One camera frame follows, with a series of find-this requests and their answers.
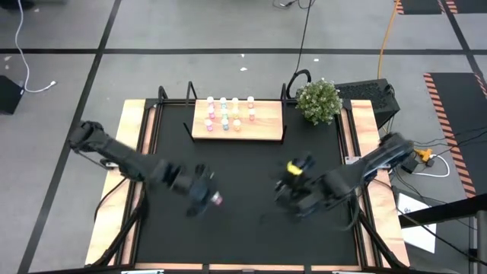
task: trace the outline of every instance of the white paper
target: white paper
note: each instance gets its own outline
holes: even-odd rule
[[[399,204],[397,208],[406,213],[415,212],[421,209],[427,209],[429,205],[423,202],[419,202],[409,196],[402,193],[399,194]],[[431,232],[436,233],[436,224],[425,225]],[[434,244],[436,237],[427,232],[424,228],[418,226],[414,228],[404,228],[403,229],[403,239],[406,243],[411,244],[415,247],[419,247],[428,252],[434,253]]]

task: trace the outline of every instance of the concrete floor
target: concrete floor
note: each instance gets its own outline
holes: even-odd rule
[[[52,80],[58,84],[41,94],[25,94],[15,115],[0,116],[0,206],[4,211],[0,246],[8,247],[0,249],[1,273],[19,269],[114,2],[41,2],[38,11],[25,14],[19,37],[23,48],[87,49],[88,53],[27,54],[29,88],[44,87]],[[306,12],[297,6],[279,10],[271,3],[122,0],[107,49],[263,48],[269,54],[105,54],[82,119],[99,121],[114,135],[125,99],[155,97],[161,84],[169,97],[184,97],[189,80],[201,97],[254,94],[258,98],[276,98],[282,83],[291,77],[298,57],[279,54],[279,49],[299,48]],[[384,0],[317,1],[310,12],[304,46],[379,49],[392,9],[393,2]],[[478,33],[484,31],[478,26],[487,24],[487,14],[458,14],[455,18],[472,49],[487,49],[485,33]],[[18,13],[0,10],[0,53],[14,48],[18,21]],[[447,16],[439,14],[398,15],[388,49],[462,48]],[[314,78],[324,77],[336,83],[376,77],[375,53],[346,53],[306,54],[301,67],[309,69]],[[487,73],[487,56],[475,59]],[[25,68],[18,54],[0,54],[0,63],[0,74],[16,82],[24,81]],[[420,142],[442,138],[422,75],[471,71],[467,58],[461,54],[385,56],[382,75],[395,87],[401,106],[393,129]],[[445,158],[453,166],[451,156]],[[431,172],[442,173],[442,168],[437,165]],[[28,267],[31,272],[83,266],[104,178],[103,170],[77,155],[68,156],[52,208],[48,215],[41,216],[47,219]],[[425,196],[445,202],[465,198],[454,169],[444,179],[404,178]],[[468,235],[468,229],[459,229],[457,233]],[[462,241],[458,244],[468,247],[468,241]]]

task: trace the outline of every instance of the potted plant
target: potted plant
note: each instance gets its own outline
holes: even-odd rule
[[[308,121],[317,125],[319,122],[331,124],[335,114],[340,114],[342,99],[338,97],[340,90],[333,82],[324,78],[314,83],[307,83],[296,92],[297,109],[301,110]]]

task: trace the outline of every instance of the wooden table frame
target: wooden table frame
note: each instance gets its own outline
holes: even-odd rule
[[[155,151],[155,146],[151,145],[151,140],[157,138],[157,129],[154,125],[159,123],[161,113],[157,113],[160,108],[148,105],[149,100],[126,100],[123,106],[122,116],[119,122],[119,128],[116,134],[116,139],[125,143],[126,145],[139,149],[142,153],[152,153]],[[379,134],[375,123],[374,112],[372,110],[371,102],[368,100],[352,100],[352,115],[355,121],[356,139],[358,147],[362,155],[373,151],[379,142]],[[353,150],[353,140],[351,126],[349,125],[347,112],[342,110],[342,124],[345,133],[346,148],[349,155],[355,155]],[[122,177],[117,170],[107,173],[105,184],[103,187],[102,196],[108,193]],[[379,170],[377,179],[390,184],[389,176],[385,170]],[[132,208],[138,202],[138,193],[140,193],[141,184],[134,183],[132,191],[130,190],[130,183],[125,182],[117,191],[115,191],[109,199],[100,207],[97,215],[97,220],[94,224],[93,234],[91,236],[90,246],[86,258],[86,264],[97,260],[111,244],[114,237],[119,232],[126,214],[126,201],[130,195],[133,195]],[[382,186],[379,183],[372,181],[369,184],[368,192],[370,196],[370,204],[373,212],[373,219],[375,228],[379,235],[383,238],[386,245],[394,252],[396,257],[405,265],[409,265],[409,259],[406,252],[406,245],[403,241],[399,219],[397,218],[396,204],[390,188]],[[374,257],[371,246],[371,239],[366,230],[362,227],[362,240],[365,248],[365,255],[368,266],[375,266]],[[131,261],[132,248],[135,242],[135,226],[126,237],[123,245],[122,256],[119,262],[126,264]],[[354,271],[360,270],[362,262],[359,261],[358,266],[312,266],[312,271]],[[382,259],[384,266],[387,266],[385,259]],[[137,269],[203,269],[203,265],[199,263],[139,263],[136,265]],[[255,270],[284,270],[284,271],[304,271],[304,266],[270,266],[270,265],[224,265],[224,264],[210,264],[209,270],[241,270],[241,269],[255,269]]]

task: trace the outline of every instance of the small bottle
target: small bottle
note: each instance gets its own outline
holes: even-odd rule
[[[212,131],[213,130],[213,122],[210,119],[206,119],[205,120],[205,125],[206,125],[206,129],[208,131]]]
[[[208,107],[208,115],[210,116],[210,119],[215,118],[215,108],[214,107]]]
[[[241,124],[240,120],[238,120],[238,119],[235,119],[234,120],[234,129],[235,129],[235,131],[240,131],[240,124]]]
[[[249,108],[253,108],[253,97],[252,96],[249,96],[247,98],[247,103],[249,105]]]
[[[223,126],[223,130],[228,130],[228,120],[227,119],[222,119],[221,125]]]
[[[234,119],[238,119],[238,109],[237,108],[234,108],[231,111],[231,115],[234,117]]]
[[[228,110],[227,109],[221,110],[221,118],[222,119],[228,119]]]
[[[231,103],[234,105],[234,108],[238,108],[238,98],[237,97],[234,97],[231,100]]]
[[[227,108],[227,98],[225,97],[220,98],[220,105],[221,108]]]
[[[210,96],[206,98],[206,102],[208,102],[208,107],[215,108],[215,99],[213,99],[213,97]]]
[[[249,119],[254,121],[256,119],[256,109],[249,109]]]

